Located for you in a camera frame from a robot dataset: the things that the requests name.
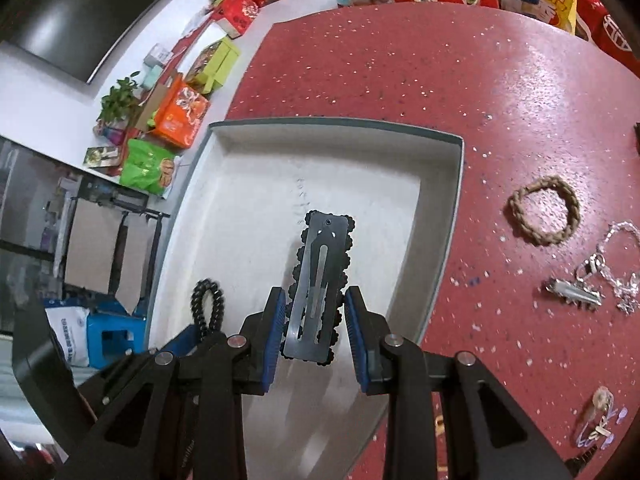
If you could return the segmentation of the potted green plant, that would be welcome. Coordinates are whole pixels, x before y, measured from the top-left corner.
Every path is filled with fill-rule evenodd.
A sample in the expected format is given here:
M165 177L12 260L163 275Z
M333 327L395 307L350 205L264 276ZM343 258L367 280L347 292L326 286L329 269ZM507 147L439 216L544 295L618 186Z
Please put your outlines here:
M140 72L116 80L105 96L101 98L98 123L107 127L126 127L134 109L139 104L141 87L137 81Z

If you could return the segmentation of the orange gift box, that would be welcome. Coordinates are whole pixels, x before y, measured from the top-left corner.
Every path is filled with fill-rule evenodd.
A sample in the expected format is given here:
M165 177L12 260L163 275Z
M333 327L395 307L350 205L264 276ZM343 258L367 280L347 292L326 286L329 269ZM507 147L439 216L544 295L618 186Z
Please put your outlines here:
M193 145L209 108L209 100L192 89L178 73L153 116L151 133L175 148Z

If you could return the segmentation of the black metal rack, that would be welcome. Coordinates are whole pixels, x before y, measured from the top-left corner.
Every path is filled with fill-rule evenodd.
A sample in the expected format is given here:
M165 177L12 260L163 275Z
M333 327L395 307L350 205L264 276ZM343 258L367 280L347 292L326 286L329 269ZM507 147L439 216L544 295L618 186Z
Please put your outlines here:
M167 218L148 196L83 174L65 192L55 246L62 299L91 311L145 316Z

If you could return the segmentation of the black television screen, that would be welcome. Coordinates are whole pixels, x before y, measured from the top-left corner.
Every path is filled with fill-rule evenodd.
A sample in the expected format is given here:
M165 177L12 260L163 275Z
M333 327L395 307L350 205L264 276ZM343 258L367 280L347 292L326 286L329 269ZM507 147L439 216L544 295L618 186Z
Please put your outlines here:
M88 84L160 0L1 0L1 39Z

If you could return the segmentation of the grey white jewelry tray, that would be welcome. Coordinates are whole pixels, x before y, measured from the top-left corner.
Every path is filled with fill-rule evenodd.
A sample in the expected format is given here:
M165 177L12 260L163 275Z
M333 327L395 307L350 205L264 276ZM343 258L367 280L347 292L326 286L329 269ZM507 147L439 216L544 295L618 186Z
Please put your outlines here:
M236 333L273 287L321 292L322 272L297 260L312 210L355 222L346 276L390 329L420 341L445 273L463 171L460 136L347 118L237 120L210 125L186 170L172 218L148 341L190 322L202 278L226 297ZM333 362L280 360L264 396L243 401L253 479L341 479L386 411L356 381L346 334Z

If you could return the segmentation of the black scalloped snap hair clip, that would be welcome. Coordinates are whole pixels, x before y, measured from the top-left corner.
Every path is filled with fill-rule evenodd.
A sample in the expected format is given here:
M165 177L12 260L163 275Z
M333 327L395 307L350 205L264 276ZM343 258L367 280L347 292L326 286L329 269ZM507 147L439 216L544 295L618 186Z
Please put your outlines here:
M320 366L332 363L354 229L355 220L347 214L306 213L285 308L281 341L285 359Z

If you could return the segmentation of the lime green box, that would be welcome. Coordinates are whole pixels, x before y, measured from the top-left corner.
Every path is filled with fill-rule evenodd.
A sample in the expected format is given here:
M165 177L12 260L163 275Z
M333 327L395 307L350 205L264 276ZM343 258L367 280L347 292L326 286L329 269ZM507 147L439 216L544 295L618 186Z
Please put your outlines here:
M239 48L228 37L224 37L198 55L184 81L202 96L209 96L226 83L239 56Z

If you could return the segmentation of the blue plastic stool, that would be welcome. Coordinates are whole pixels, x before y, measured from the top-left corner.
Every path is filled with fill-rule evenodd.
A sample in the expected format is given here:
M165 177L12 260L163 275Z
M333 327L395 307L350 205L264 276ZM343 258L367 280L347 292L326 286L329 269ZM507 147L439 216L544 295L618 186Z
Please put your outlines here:
M128 353L144 349L145 319L130 315L91 313L87 318L89 365L102 370Z

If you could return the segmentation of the red patterned bedding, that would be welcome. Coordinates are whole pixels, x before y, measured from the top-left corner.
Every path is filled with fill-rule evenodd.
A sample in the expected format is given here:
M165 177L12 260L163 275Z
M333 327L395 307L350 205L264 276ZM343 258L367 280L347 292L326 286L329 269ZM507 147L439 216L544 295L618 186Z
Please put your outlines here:
M601 0L576 1L576 36L594 44L639 77L639 59Z

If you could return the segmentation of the green snack bag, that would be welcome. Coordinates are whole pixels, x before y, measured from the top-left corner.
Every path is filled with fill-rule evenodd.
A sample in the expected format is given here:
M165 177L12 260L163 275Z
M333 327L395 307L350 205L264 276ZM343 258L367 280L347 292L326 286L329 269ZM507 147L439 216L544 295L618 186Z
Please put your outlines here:
M127 142L119 183L128 188L163 196L176 175L177 156L159 145L141 139Z

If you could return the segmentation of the silver star hair clip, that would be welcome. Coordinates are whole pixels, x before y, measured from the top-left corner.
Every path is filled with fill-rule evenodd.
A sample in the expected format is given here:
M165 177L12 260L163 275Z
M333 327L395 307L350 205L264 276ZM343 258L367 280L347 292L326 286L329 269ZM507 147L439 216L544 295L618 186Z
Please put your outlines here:
M589 311L598 310L603 304L604 296L585 282L549 278L544 282L544 289L563 299L567 304L574 304L578 308L586 308Z

